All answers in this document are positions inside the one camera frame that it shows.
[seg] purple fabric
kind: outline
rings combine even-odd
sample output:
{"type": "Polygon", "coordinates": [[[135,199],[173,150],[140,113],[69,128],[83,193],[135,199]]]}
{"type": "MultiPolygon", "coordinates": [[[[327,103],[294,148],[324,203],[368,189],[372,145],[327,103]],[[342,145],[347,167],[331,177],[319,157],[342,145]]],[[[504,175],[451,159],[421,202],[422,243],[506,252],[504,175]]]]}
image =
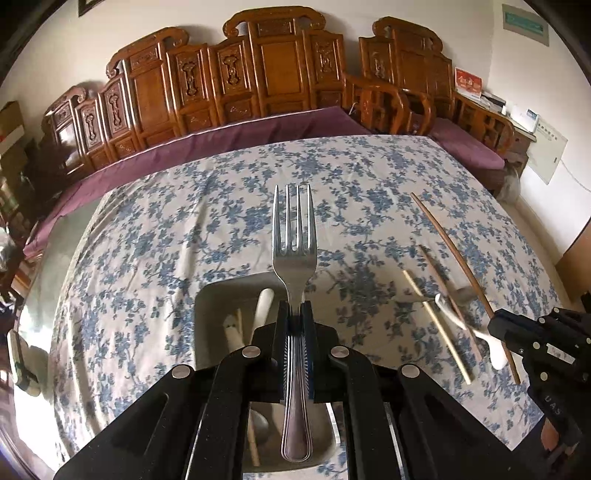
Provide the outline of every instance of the purple fabric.
{"type": "Polygon", "coordinates": [[[28,258],[43,251],[59,217],[151,173],[243,148],[305,138],[369,133],[340,107],[331,107],[227,125],[173,140],[109,165],[69,187],[24,248],[25,255],[28,258]]]}
{"type": "Polygon", "coordinates": [[[490,148],[446,118],[436,118],[429,136],[468,171],[502,170],[505,161],[490,148]]]}

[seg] wall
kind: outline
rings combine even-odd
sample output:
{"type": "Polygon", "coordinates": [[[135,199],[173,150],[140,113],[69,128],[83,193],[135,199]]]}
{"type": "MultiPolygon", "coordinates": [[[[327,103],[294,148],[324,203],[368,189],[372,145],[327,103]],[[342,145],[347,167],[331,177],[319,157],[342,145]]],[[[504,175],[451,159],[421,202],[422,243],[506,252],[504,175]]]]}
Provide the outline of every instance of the wall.
{"type": "MultiPolygon", "coordinates": [[[[327,29],[345,35],[349,70],[358,69],[360,36],[392,15],[425,25],[445,44],[455,64],[488,77],[492,44],[492,0],[313,0],[307,5],[327,18],[327,29]]],[[[111,55],[128,43],[169,25],[187,28],[194,43],[222,40],[222,25],[234,13],[256,7],[293,5],[294,0],[105,0],[82,17],[69,0],[25,47],[3,85],[0,105],[18,100],[27,132],[37,138],[45,109],[71,85],[106,80],[111,55]]]]}
{"type": "MultiPolygon", "coordinates": [[[[503,30],[501,5],[532,11],[521,0],[493,0],[494,35],[488,88],[508,102],[530,108],[568,143],[563,162],[591,188],[591,86],[552,28],[550,46],[503,30]]],[[[591,216],[591,193],[559,164],[546,185],[530,168],[521,178],[522,213],[556,263],[591,216]]]]}

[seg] seat cushion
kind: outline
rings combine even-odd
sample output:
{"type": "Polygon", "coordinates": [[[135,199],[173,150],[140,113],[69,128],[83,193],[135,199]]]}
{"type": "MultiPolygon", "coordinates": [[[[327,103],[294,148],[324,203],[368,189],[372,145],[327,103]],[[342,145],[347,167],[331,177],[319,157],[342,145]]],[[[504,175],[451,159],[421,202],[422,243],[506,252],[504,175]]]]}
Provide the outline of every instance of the seat cushion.
{"type": "Polygon", "coordinates": [[[446,118],[436,118],[429,136],[468,170],[502,170],[505,161],[446,118]]]}

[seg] tablecloth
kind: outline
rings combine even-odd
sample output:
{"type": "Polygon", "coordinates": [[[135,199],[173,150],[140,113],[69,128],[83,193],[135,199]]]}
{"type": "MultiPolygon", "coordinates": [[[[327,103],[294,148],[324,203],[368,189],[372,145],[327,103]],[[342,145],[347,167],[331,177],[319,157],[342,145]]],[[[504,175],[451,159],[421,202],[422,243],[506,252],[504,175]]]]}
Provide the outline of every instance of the tablecloth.
{"type": "MultiPolygon", "coordinates": [[[[532,318],[547,313],[558,298],[513,221],[428,138],[334,137],[204,158],[103,198],[56,311],[50,378],[64,460],[174,365],[208,366],[194,348],[195,296],[209,283],[271,269],[273,189],[287,183],[313,189],[319,261],[307,298],[316,321],[376,363],[415,362],[509,447],[535,425],[540,412],[527,382],[515,385],[508,368],[497,372],[486,358],[477,363],[453,329],[475,377],[467,386],[422,307],[392,299],[410,292],[403,268],[423,291],[437,291],[418,245],[456,288],[467,285],[414,192],[494,307],[532,318]]],[[[466,313],[475,325],[488,321],[477,301],[466,313]]],[[[344,450],[304,473],[345,478],[344,450]]]]}

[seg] metal fork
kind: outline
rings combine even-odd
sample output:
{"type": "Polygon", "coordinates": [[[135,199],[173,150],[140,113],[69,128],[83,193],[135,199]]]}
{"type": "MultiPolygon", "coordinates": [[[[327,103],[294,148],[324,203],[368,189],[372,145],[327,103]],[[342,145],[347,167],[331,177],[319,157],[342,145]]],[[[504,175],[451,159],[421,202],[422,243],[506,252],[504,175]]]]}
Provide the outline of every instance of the metal fork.
{"type": "Polygon", "coordinates": [[[301,227],[300,189],[296,190],[297,232],[295,250],[291,231],[290,187],[285,187],[285,250],[281,249],[279,187],[273,200],[273,270],[285,285],[291,316],[288,324],[286,365],[284,371],[285,418],[281,438],[281,455],[290,462],[303,462],[312,454],[312,437],[308,422],[306,343],[299,325],[300,304],[306,282],[316,270],[316,223],[312,190],[308,193],[308,248],[304,249],[301,227]]]}

